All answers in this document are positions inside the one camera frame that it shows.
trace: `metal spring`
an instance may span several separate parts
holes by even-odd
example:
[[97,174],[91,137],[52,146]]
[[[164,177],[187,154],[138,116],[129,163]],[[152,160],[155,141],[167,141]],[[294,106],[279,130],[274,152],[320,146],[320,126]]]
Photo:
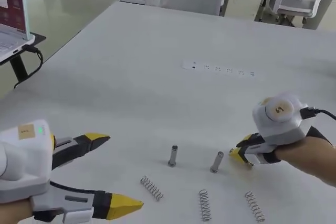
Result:
[[147,176],[144,176],[140,180],[140,183],[153,195],[156,201],[159,201],[163,197],[163,194],[160,192],[157,186],[153,184],[153,182],[151,182]]
[[254,217],[256,218],[258,223],[264,222],[265,216],[262,213],[262,210],[260,209],[256,198],[254,197],[253,193],[251,191],[248,191],[247,193],[245,193],[245,198],[254,214]]
[[199,195],[199,203],[201,206],[201,215],[203,221],[211,220],[211,212],[210,212],[210,204],[208,191],[203,189],[198,192]]

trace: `person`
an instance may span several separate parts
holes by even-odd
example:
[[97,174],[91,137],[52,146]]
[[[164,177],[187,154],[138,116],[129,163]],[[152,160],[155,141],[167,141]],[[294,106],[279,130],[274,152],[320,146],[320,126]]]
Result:
[[17,224],[33,215],[29,199],[0,204],[0,223]]
[[[294,144],[278,147],[275,155],[279,160],[336,187],[336,149],[318,131],[314,135]],[[0,205],[1,224],[17,224],[32,214],[29,200]]]

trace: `laptop keyboard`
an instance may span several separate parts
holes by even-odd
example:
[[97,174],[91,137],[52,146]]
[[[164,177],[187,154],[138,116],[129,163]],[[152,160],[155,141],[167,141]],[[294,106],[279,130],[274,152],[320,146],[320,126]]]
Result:
[[0,52],[5,52],[12,47],[14,47],[17,43],[11,43],[11,42],[5,42],[5,41],[0,41]]

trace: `white table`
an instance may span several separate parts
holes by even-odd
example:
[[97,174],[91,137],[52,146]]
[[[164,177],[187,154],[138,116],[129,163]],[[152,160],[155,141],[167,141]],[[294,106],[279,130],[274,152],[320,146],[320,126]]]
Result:
[[[334,223],[335,188],[284,162],[245,170],[227,157],[256,131],[251,112],[264,97],[295,91],[336,112],[334,52],[330,33],[115,3],[1,101],[0,130],[45,118],[57,137],[111,134],[104,147],[55,170],[53,180],[144,202],[116,224],[201,223],[203,188],[210,223],[256,223],[249,190],[266,223]],[[183,60],[256,77],[185,70]],[[316,126],[335,143],[335,121],[322,115]],[[177,166],[170,168],[173,144]],[[212,174],[220,150],[225,158]],[[144,175],[164,193],[160,202],[140,185]]]

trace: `metal pin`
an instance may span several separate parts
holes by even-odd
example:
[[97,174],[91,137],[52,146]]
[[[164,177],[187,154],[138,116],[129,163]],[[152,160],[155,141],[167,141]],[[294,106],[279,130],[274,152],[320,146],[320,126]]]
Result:
[[168,165],[170,167],[174,167],[176,165],[176,155],[177,155],[177,145],[173,145],[172,152],[170,154],[170,160],[168,161]]
[[224,153],[223,152],[218,152],[214,164],[211,166],[210,171],[212,173],[217,173],[219,165],[221,164],[221,161],[223,159]]

